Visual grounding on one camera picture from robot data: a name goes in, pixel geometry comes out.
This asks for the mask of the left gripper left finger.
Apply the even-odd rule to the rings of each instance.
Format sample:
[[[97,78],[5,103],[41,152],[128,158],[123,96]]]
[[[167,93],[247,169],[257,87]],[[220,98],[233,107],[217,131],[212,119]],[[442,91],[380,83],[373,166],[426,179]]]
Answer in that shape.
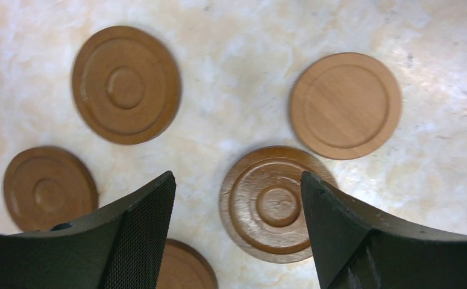
[[[0,235],[0,288],[155,288],[175,191],[167,171],[47,231]]]

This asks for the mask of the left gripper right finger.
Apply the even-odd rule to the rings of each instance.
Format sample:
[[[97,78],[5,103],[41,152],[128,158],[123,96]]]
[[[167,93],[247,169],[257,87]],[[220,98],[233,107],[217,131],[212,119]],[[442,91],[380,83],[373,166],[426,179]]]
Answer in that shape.
[[[467,288],[467,235],[412,223],[301,175],[321,288]]]

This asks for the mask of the dark wooden coaster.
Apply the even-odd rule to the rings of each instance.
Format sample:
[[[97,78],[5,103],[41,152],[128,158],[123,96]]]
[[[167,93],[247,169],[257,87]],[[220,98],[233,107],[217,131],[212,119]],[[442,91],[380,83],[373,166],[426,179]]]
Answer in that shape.
[[[39,146],[18,153],[3,180],[8,213],[22,231],[47,231],[98,207],[89,169],[71,152]]]
[[[219,210],[225,230],[244,252],[278,264],[312,256],[301,200],[304,171],[337,186],[321,161],[289,146],[256,149],[231,166],[220,189]]]
[[[72,70],[75,106],[87,126],[120,145],[163,133],[181,101],[180,71],[170,50],[131,26],[111,26],[81,47]]]
[[[218,280],[211,265],[198,251],[168,238],[156,288],[216,289]]]

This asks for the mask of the light wooden coaster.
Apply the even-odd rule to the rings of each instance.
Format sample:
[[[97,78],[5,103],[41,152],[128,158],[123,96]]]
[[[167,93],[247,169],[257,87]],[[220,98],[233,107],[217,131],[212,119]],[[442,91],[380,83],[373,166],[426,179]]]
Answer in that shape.
[[[296,79],[289,117],[299,140],[334,160],[364,157],[387,142],[403,106],[390,69],[374,57],[343,52],[312,63]]]

